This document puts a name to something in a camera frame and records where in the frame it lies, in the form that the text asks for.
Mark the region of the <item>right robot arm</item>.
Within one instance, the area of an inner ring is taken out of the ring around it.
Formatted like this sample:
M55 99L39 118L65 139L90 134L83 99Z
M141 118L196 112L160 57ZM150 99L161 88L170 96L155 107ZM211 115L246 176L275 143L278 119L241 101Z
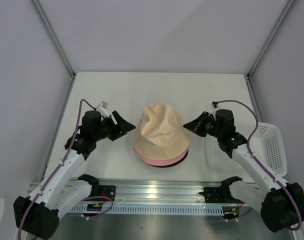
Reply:
M254 155L250 140L237 132L231 110L219 109L215 114L204 111L195 120L184 124L185 129L206 137L216 138L221 151L237 162L255 181L259 189L246 193L240 178L220 189L225 202L241 200L260 213L265 226L276 233L283 229L298 231L304 221L304 190L289 183Z

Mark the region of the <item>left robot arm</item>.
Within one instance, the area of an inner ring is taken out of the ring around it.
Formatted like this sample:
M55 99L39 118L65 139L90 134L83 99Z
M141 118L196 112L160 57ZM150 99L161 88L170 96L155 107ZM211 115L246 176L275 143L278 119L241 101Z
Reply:
M102 195L100 180L89 174L79 176L70 191L63 189L96 149L97 142L103 139L115 141L135 128L117 111L103 115L101 111L89 110L84 116L79 116L58 164L27 197L18 196L14 201L17 238L20 239L22 231L25 231L48 240L57 230L60 220L77 203L100 199L112 202L112 198Z

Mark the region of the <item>beige hat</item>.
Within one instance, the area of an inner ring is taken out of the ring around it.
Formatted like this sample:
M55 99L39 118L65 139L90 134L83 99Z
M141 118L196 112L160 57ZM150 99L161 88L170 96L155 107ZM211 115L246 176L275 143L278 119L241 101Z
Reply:
M173 159L189 148L191 139L183 128L185 123L183 115L170 104L148 105L135 129L133 148L148 159Z

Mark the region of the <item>black hat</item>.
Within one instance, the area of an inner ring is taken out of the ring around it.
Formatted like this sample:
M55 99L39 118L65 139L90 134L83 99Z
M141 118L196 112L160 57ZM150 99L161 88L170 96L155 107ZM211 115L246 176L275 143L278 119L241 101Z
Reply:
M178 160L177 162L175 162L173 164L168 165L167 167L169 168L169 167L174 167L174 166L179 165L187 158L188 154L189 154L189 150L186 151L185 155L180 160Z

